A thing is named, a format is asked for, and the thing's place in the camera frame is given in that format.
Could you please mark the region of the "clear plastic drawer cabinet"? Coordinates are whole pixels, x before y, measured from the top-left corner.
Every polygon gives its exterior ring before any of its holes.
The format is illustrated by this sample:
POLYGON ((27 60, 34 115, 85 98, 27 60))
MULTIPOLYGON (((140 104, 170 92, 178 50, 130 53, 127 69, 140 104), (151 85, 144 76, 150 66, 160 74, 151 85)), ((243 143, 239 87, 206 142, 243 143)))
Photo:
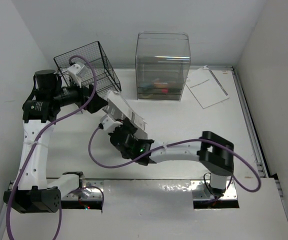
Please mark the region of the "clear plastic drawer cabinet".
POLYGON ((180 101, 190 66, 187 33, 140 32, 135 53, 137 99, 180 101))

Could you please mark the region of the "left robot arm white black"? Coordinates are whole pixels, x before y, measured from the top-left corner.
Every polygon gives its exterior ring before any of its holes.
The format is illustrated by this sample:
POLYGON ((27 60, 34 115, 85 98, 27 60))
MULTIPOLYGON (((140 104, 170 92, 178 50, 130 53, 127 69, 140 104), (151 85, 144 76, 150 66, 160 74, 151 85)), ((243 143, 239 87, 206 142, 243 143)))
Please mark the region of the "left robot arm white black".
POLYGON ((82 85, 77 81, 69 86, 55 70, 39 70, 33 75, 33 88, 22 105, 24 139, 21 160, 11 189, 3 194, 7 212, 21 214, 55 213, 61 198, 82 186, 82 172, 66 172, 53 185, 48 185, 46 168, 49 144, 56 123, 72 116, 58 117, 62 107, 76 104, 78 111, 91 114, 108 103, 96 92, 97 83, 82 85))

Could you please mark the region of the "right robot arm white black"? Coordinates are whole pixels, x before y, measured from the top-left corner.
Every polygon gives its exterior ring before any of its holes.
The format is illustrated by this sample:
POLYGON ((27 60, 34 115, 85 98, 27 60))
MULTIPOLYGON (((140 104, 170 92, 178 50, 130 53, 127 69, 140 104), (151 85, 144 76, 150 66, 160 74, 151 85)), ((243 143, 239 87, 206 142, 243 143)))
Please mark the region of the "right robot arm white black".
POLYGON ((215 198, 224 195, 227 180, 234 173, 233 155, 228 152, 234 149, 234 144, 230 141, 211 131, 203 131, 197 142, 159 143, 136 137, 137 128, 128 119, 114 120, 107 116, 102 124, 110 136, 110 143, 122 158, 134 160, 143 166, 166 161, 199 162, 210 173, 209 183, 205 185, 209 193, 215 198))

